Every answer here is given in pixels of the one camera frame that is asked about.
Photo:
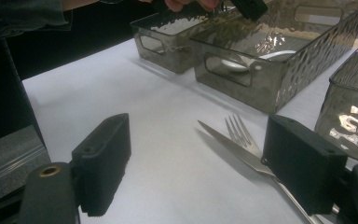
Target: dark sleeve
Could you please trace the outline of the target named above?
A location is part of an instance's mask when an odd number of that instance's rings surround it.
[[[61,0],[0,0],[0,38],[38,29],[69,30],[72,13]]]

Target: fork handle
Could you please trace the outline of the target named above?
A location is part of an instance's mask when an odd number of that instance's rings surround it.
[[[278,184],[278,186],[283,190],[284,193],[286,193],[286,195],[289,197],[290,200],[292,200],[292,202],[296,205],[296,207],[298,208],[298,210],[304,215],[304,217],[307,219],[307,221],[310,224],[324,224],[318,217],[316,217],[315,215],[308,215],[306,213],[306,211],[302,208],[302,206],[298,203],[298,201],[296,200],[296,198],[293,196],[293,194],[289,191],[289,189],[286,188],[286,186],[281,183],[278,179],[273,178],[275,180],[275,182]]]

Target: knife blade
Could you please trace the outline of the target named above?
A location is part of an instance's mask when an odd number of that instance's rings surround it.
[[[231,139],[225,137],[224,135],[211,128],[210,126],[206,125],[202,121],[199,121],[199,124],[214,139],[220,142],[226,149],[228,149],[238,159],[249,165],[252,169],[256,170],[258,173],[276,178],[275,174],[273,174],[272,171],[266,165],[261,163],[260,159],[258,159],[257,156],[247,150],[244,150],[242,147],[233,143]]]

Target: textured plastic basket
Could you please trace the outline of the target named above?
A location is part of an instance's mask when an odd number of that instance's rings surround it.
[[[196,79],[275,113],[345,52],[358,34],[358,0],[276,0],[191,36]]]
[[[181,74],[193,67],[190,36],[239,15],[236,9],[206,12],[194,2],[180,12],[167,10],[133,21],[131,28],[141,58]]]
[[[315,132],[358,160],[358,50],[330,77]]]

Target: white tabletop surface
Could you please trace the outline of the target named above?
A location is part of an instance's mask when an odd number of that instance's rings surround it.
[[[314,128],[328,78],[353,50],[278,114]],[[260,148],[266,114],[196,81],[140,59],[134,40],[23,81],[48,153],[72,150],[104,119],[130,114],[132,155],[103,217],[82,223],[307,223],[273,181],[217,143],[201,120],[228,136],[238,114]]]

